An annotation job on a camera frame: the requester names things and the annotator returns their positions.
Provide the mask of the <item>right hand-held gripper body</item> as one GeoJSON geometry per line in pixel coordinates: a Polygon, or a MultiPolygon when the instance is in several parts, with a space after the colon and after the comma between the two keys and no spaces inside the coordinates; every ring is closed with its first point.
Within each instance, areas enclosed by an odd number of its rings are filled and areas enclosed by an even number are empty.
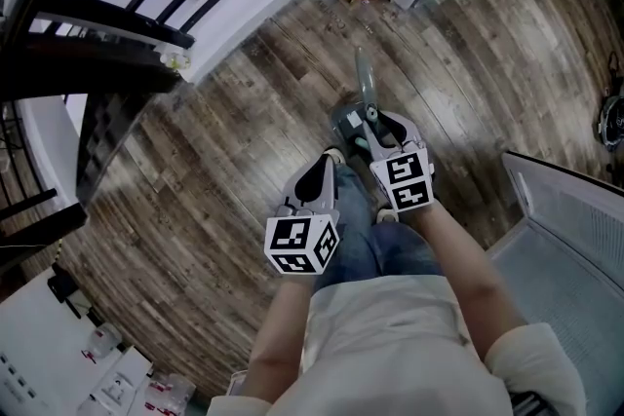
{"type": "Polygon", "coordinates": [[[405,212],[433,203],[433,165],[423,142],[410,142],[403,152],[372,162],[370,171],[391,208],[405,212]]]}

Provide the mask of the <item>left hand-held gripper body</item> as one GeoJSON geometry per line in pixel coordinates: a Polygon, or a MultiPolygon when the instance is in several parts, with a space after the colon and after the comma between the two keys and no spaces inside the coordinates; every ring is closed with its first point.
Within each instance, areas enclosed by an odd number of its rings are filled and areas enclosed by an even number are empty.
{"type": "Polygon", "coordinates": [[[266,221],[264,254],[282,275],[322,275],[340,237],[335,201],[285,199],[266,221]]]}

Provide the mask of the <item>green broom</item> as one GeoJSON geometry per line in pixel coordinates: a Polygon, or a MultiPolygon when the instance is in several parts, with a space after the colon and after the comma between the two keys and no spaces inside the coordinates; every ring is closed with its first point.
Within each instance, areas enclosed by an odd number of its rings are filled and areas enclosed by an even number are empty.
{"type": "Polygon", "coordinates": [[[370,104],[370,105],[366,105],[364,107],[360,107],[356,109],[354,111],[354,116],[357,118],[357,126],[355,127],[355,130],[356,130],[355,142],[357,143],[358,146],[366,149],[370,153],[369,146],[366,141],[364,130],[363,130],[363,122],[365,120],[369,122],[370,127],[373,129],[375,135],[377,136],[380,142],[381,128],[380,128],[380,122],[379,122],[379,117],[378,117],[378,110],[374,105],[370,104]]]}

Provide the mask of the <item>person's right forearm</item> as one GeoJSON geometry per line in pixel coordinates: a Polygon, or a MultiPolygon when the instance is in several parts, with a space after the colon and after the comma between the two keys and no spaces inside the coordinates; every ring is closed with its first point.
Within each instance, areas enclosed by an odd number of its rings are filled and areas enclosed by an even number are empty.
{"type": "Polygon", "coordinates": [[[440,203],[417,209],[412,226],[438,259],[484,359],[500,337],[527,322],[486,252],[440,203]]]}

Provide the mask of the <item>person's left forearm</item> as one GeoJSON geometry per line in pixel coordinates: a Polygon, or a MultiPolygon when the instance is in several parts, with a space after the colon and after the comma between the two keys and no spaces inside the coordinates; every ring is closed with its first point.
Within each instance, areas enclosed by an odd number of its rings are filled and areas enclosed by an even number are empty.
{"type": "Polygon", "coordinates": [[[297,380],[314,276],[284,276],[255,338],[241,395],[274,403],[297,380]]]}

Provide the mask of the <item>person's blue jeans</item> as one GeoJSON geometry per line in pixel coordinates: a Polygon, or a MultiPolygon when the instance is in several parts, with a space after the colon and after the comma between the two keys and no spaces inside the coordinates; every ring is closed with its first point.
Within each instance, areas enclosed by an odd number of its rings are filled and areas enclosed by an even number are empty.
{"type": "Polygon", "coordinates": [[[381,277],[443,273],[429,245],[408,225],[373,221],[370,194],[350,167],[336,167],[335,185],[340,242],[315,282],[316,292],[336,284],[381,277]]]}

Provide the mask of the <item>person's cream shirt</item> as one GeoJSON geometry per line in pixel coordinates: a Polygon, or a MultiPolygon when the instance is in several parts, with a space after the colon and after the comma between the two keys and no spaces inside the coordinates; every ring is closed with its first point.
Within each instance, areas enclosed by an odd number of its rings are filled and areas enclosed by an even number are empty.
{"type": "Polygon", "coordinates": [[[580,376],[547,323],[476,353],[448,281],[389,276],[312,298],[301,375],[275,402],[216,397],[207,416],[513,416],[537,397],[586,416],[580,376]]]}

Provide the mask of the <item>white window blinds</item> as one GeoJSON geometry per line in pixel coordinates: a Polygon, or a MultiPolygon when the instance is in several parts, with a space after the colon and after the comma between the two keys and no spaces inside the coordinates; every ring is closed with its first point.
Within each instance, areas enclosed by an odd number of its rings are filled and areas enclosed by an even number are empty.
{"type": "Polygon", "coordinates": [[[624,189],[513,151],[502,163],[530,220],[624,282],[624,189]]]}

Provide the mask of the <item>dark glass balustrade panel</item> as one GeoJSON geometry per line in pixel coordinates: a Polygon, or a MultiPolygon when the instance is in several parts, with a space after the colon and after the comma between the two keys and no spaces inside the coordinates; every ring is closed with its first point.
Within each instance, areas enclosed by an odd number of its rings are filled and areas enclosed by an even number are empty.
{"type": "Polygon", "coordinates": [[[178,81],[163,94],[88,94],[76,171],[76,197],[83,208],[92,201],[111,161],[148,106],[155,99],[187,86],[178,81]]]}

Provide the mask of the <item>black bag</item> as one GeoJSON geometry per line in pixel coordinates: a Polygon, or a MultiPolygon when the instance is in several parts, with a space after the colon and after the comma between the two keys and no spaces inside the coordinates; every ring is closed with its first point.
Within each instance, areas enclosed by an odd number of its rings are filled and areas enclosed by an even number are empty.
{"type": "Polygon", "coordinates": [[[597,128],[602,145],[614,152],[624,141],[624,74],[616,52],[609,54],[607,69],[610,81],[604,89],[597,128]]]}

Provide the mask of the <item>clear plastic bag red label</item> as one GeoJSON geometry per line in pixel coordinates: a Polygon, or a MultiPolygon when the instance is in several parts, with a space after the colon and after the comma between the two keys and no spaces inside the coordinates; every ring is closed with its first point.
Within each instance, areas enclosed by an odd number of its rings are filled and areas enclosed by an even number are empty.
{"type": "Polygon", "coordinates": [[[196,385],[184,376],[156,372],[145,389],[145,407],[163,416],[184,416],[196,385]]]}

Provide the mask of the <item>clear plastic jug pink label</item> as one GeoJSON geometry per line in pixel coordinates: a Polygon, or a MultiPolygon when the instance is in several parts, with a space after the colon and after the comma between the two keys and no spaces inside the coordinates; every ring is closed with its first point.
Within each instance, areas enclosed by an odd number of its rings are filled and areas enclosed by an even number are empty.
{"type": "Polygon", "coordinates": [[[90,335],[82,354],[96,361],[106,358],[122,342],[121,332],[111,323],[98,326],[90,335]]]}

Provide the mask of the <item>white printed box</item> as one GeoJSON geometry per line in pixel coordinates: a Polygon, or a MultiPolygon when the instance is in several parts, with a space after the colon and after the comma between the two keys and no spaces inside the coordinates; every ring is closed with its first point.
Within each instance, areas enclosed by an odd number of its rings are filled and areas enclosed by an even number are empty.
{"type": "Polygon", "coordinates": [[[126,416],[136,396],[137,387],[119,371],[113,371],[97,385],[94,398],[115,416],[126,416]]]}

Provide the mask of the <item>black charger box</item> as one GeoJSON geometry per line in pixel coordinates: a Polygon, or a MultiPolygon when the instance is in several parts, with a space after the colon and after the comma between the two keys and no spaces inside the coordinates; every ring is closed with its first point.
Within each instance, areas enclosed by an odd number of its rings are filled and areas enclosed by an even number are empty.
{"type": "Polygon", "coordinates": [[[47,285],[60,304],[66,305],[74,316],[81,320],[92,310],[92,304],[71,275],[58,263],[52,265],[53,274],[47,285]]]}

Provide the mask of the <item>white desk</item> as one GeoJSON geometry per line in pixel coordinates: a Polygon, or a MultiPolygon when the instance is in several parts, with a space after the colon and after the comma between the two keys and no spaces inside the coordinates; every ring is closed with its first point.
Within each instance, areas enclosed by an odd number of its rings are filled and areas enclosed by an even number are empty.
{"type": "Polygon", "coordinates": [[[0,416],[115,416],[93,396],[113,371],[126,375],[136,396],[126,416],[163,416],[145,407],[152,362],[122,342],[104,359],[82,351],[99,326],[60,304],[45,272],[0,303],[0,416]]]}

